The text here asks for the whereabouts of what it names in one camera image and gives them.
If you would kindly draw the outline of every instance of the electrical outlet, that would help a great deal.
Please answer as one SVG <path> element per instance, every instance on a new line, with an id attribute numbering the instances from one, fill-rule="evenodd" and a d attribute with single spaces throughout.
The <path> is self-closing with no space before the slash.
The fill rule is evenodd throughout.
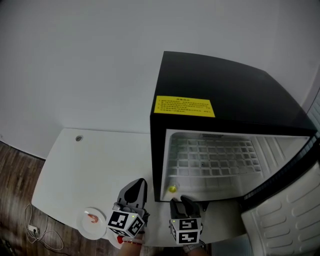
<path id="1" fill-rule="evenodd" d="M 35 233 L 36 233 L 37 235 L 39 235 L 39 233 L 40 233 L 39 228 L 37 228 L 36 226 L 31 226 L 31 225 L 29 225 L 28 229 L 29 229 L 29 231 L 30 231 L 32 234 L 34 233 L 34 230 L 35 230 Z"/>

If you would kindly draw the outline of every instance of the fridge door panel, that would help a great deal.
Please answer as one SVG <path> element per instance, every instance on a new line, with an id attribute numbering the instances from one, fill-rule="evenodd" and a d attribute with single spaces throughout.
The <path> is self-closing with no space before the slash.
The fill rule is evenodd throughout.
<path id="1" fill-rule="evenodd" d="M 298 255 L 320 247 L 320 166 L 242 215 L 255 256 Z"/>
<path id="2" fill-rule="evenodd" d="M 316 161 L 320 161 L 320 139 L 309 143 L 279 172 L 239 200 L 244 211 L 254 208 L 299 179 Z"/>

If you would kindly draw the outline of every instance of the white plate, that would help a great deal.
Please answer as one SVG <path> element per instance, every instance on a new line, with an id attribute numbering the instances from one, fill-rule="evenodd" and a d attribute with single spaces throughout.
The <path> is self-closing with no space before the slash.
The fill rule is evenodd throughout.
<path id="1" fill-rule="evenodd" d="M 146 227 L 144 227 L 144 236 L 143 236 L 143 240 L 144 240 L 144 242 L 146 243 L 147 242 L 147 239 L 148 239 L 148 235 L 149 235 L 149 231 L 148 231 L 148 229 L 146 228 Z M 107 228 L 106 229 L 106 235 L 107 235 L 107 237 L 108 237 L 108 240 L 109 240 L 109 242 L 114 246 L 114 247 L 116 247 L 116 248 L 118 248 L 118 249 L 121 249 L 121 247 L 122 247 L 122 245 L 124 244 L 124 243 L 118 243 L 118 240 L 117 240 L 117 234 L 116 233 L 114 233 L 114 232 L 112 232 L 111 230 L 110 230 L 110 228 Z"/>
<path id="2" fill-rule="evenodd" d="M 107 229 L 105 216 L 97 209 L 85 208 L 79 211 L 76 217 L 76 226 L 81 235 L 91 240 L 104 236 Z"/>

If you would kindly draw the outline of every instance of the fridge shelf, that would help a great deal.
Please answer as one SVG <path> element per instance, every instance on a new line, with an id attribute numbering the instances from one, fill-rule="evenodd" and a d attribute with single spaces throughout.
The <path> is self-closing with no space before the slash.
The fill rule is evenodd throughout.
<path id="1" fill-rule="evenodd" d="M 219 178 L 261 174 L 250 140 L 172 138 L 168 177 Z"/>

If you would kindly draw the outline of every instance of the fiducial marker cube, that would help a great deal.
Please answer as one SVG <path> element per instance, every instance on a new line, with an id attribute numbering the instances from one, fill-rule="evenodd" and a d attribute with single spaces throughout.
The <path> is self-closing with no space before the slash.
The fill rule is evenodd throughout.
<path id="1" fill-rule="evenodd" d="M 107 227 L 119 236 L 134 238 L 144 224 L 138 213 L 113 210 Z"/>
<path id="2" fill-rule="evenodd" d="M 192 245 L 199 243 L 201 231 L 201 218 L 170 220 L 170 232 L 177 245 Z"/>

